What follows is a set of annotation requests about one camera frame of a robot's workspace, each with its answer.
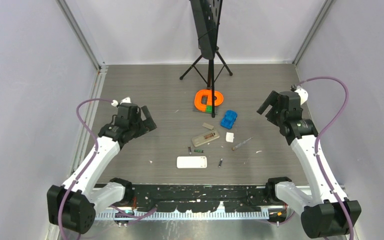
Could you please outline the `white air conditioner remote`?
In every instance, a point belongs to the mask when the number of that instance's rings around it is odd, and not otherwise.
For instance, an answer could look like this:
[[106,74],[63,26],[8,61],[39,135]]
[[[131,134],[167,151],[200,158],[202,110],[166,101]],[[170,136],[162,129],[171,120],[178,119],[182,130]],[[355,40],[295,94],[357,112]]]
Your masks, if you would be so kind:
[[176,159],[178,169],[205,169],[207,163],[206,156],[178,156]]

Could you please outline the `beige remote control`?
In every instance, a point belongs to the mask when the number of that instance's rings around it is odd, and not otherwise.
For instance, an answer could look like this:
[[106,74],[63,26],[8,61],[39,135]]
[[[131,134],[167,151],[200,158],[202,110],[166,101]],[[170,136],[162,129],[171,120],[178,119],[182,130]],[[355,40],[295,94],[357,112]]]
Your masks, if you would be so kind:
[[219,132],[216,129],[213,129],[209,132],[203,133],[191,139],[194,147],[199,147],[201,145],[207,144],[211,141],[214,141],[220,137]]

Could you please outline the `white battery cover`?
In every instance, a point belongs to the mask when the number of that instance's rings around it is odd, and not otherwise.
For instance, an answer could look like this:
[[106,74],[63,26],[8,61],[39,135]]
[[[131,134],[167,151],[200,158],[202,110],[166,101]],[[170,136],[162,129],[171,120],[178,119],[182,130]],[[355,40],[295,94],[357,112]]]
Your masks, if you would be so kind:
[[225,141],[228,143],[233,143],[235,139],[234,133],[233,132],[226,132],[225,135]]

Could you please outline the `beige battery cover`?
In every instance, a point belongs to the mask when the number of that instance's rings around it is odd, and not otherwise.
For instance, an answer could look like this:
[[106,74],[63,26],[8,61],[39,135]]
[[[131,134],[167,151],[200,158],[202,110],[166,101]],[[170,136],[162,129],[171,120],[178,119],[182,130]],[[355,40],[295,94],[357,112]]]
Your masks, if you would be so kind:
[[202,124],[202,126],[203,126],[204,128],[209,129],[209,130],[213,130],[213,129],[215,128],[213,125],[211,125],[211,124],[209,124],[209,123],[206,123],[206,122],[204,122],[204,123]]

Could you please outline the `clear handle screwdriver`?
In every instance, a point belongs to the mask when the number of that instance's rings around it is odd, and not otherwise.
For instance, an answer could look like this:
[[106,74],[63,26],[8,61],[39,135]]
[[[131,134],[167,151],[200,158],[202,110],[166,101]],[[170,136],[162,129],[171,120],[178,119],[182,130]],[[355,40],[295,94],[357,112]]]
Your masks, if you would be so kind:
[[247,142],[249,142],[253,137],[250,137],[240,143],[238,143],[237,145],[235,145],[234,147],[231,148],[232,151],[236,151],[237,149],[241,148],[242,146],[244,146]]

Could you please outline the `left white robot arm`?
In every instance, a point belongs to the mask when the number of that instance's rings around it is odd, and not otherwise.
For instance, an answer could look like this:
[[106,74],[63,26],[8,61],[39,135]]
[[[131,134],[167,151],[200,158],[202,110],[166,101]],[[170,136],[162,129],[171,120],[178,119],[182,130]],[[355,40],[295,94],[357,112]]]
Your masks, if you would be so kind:
[[78,169],[62,185],[52,185],[47,191],[51,224],[82,235],[106,208],[115,203],[128,207],[133,202],[133,184],[128,180],[115,177],[101,189],[93,190],[105,168],[129,141],[157,128],[148,107],[129,100],[111,103],[117,113],[98,134],[92,134],[94,146]]

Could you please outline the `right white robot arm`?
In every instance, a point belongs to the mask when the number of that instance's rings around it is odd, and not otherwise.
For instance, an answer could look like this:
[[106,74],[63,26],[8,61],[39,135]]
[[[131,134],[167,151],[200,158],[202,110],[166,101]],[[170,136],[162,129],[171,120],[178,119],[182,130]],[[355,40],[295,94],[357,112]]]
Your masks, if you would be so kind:
[[265,184],[265,198],[271,205],[288,205],[311,239],[348,235],[352,240],[361,205],[338,184],[324,156],[321,134],[311,119],[303,118],[307,97],[302,89],[272,91],[257,110],[260,115],[267,111],[266,119],[279,128],[298,157],[311,191],[304,193],[288,177],[273,177]]

